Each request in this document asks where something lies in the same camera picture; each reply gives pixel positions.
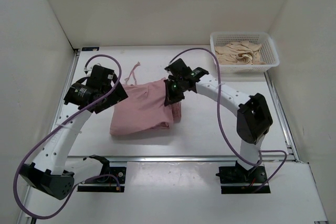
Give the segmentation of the pink trousers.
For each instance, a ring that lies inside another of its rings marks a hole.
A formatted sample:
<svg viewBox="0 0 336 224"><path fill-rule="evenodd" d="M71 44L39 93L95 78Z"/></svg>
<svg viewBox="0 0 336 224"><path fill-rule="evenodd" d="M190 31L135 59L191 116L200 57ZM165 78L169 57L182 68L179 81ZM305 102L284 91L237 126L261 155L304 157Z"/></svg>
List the pink trousers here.
<svg viewBox="0 0 336 224"><path fill-rule="evenodd" d="M164 105L165 79L137 84L134 65L123 85L128 98L114 106L110 135L126 136L155 130L168 130L182 118L180 102Z"/></svg>

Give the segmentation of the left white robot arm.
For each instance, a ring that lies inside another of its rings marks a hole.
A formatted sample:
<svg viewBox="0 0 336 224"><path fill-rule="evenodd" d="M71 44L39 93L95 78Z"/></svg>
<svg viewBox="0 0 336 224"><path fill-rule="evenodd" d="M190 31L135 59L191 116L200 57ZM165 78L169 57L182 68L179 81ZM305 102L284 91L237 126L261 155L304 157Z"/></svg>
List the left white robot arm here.
<svg viewBox="0 0 336 224"><path fill-rule="evenodd" d="M66 166L66 160L86 121L128 97L118 81L113 70L95 65L90 76L72 84L64 104L74 114L51 132L31 163L20 165L16 176L58 200L65 199L77 183L92 178L98 182L108 180L109 161L104 157L91 155L72 167Z"/></svg>

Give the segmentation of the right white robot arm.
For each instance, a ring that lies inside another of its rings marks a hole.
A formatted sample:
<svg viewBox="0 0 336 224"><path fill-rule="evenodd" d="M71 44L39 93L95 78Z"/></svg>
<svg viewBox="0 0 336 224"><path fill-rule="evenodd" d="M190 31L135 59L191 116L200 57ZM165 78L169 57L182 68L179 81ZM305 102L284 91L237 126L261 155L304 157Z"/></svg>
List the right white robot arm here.
<svg viewBox="0 0 336 224"><path fill-rule="evenodd" d="M241 139L240 150L230 142L230 150L237 156L236 177L247 182L255 175L254 167L262 163L261 144L269 132L273 120L265 97L256 93L247 95L221 83L201 67L191 69L182 59L169 64L165 82L166 106L182 101L186 91L193 91L217 103L217 112L222 107L236 117L236 132Z"/></svg>

